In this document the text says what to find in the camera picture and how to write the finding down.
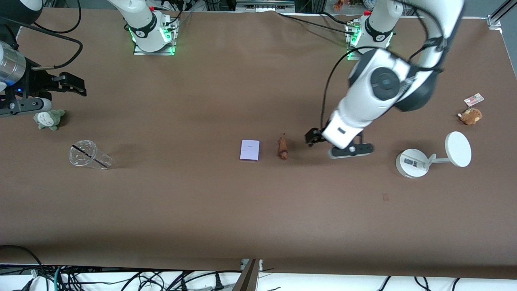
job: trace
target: teal cable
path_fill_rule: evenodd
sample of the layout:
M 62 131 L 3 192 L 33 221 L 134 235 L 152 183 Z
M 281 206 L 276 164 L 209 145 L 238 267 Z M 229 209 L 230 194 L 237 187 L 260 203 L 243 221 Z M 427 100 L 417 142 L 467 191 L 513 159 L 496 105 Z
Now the teal cable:
M 61 267 L 58 267 L 56 270 L 56 274 L 54 275 L 54 291 L 57 291 L 57 276 L 59 275 L 60 270 L 61 270 Z

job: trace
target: small brown toy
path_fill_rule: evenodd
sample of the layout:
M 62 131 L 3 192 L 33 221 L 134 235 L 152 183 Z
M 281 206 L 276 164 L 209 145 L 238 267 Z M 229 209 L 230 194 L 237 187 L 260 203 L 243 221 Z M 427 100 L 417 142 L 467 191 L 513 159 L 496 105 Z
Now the small brown toy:
M 466 125 L 474 125 L 477 121 L 483 118 L 483 115 L 481 115 L 481 111 L 478 109 L 470 108 L 467 109 L 463 114 L 459 113 L 458 117 Z
M 287 151 L 287 144 L 285 143 L 285 138 L 281 137 L 278 140 L 278 156 L 286 160 L 289 157 L 289 152 Z

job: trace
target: plastic cup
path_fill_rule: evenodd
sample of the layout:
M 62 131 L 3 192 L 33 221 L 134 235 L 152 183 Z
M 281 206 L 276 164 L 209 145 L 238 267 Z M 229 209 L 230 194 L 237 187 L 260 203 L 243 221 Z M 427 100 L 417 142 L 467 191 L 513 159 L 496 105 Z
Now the plastic cup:
M 107 170 L 113 165 L 113 159 L 91 140 L 81 140 L 70 148 L 68 159 L 74 166 Z

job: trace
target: brown table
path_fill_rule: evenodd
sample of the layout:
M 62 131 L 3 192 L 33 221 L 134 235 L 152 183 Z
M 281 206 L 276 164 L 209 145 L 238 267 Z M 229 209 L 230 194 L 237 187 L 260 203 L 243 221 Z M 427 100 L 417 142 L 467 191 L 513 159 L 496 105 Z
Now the brown table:
M 45 9 L 38 22 L 66 28 L 76 16 Z M 236 269 L 259 257 L 281 272 L 515 277 L 517 82 L 484 20 L 463 20 L 424 108 L 388 112 L 364 131 L 373 154 L 339 160 L 303 135 L 318 125 L 342 34 L 274 12 L 194 13 L 176 55 L 151 57 L 132 55 L 123 26 L 117 11 L 83 11 L 70 36 L 84 51 L 66 71 L 84 78 L 88 97 L 54 94 L 67 111 L 58 131 L 38 130 L 32 115 L 0 120 L 1 244 L 24 245 L 44 264 Z M 396 29 L 393 51 L 422 44 L 416 19 Z M 42 65 L 75 50 L 27 30 L 19 43 Z M 354 63 L 336 71 L 328 113 Z M 466 126 L 455 115 L 475 93 L 484 118 Z M 445 156 L 455 130 L 472 144 L 467 168 L 433 165 L 416 180 L 397 172 L 402 150 Z M 284 133 L 288 161 L 276 156 Z M 73 167 L 68 150 L 81 139 L 116 168 Z M 239 160 L 242 139 L 261 141 L 259 162 Z

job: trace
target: green plush toy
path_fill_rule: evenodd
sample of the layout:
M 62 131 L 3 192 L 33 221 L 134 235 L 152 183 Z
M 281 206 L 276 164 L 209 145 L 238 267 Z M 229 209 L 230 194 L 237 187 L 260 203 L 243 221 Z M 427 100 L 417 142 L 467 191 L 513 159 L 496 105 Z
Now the green plush toy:
M 61 117 L 63 115 L 65 115 L 65 111 L 61 109 L 40 112 L 34 116 L 34 121 L 38 124 L 38 129 L 48 127 L 50 130 L 57 130 L 57 125 L 61 121 Z

